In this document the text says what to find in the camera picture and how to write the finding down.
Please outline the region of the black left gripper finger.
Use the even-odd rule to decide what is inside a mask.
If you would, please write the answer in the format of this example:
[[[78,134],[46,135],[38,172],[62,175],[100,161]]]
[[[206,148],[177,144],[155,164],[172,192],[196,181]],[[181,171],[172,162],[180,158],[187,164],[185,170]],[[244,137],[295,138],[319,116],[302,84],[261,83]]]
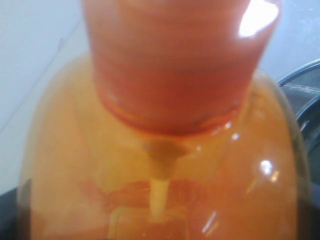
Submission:
[[[0,196],[0,238],[2,240],[30,240],[30,187],[22,187],[22,203],[17,203],[18,189]]]

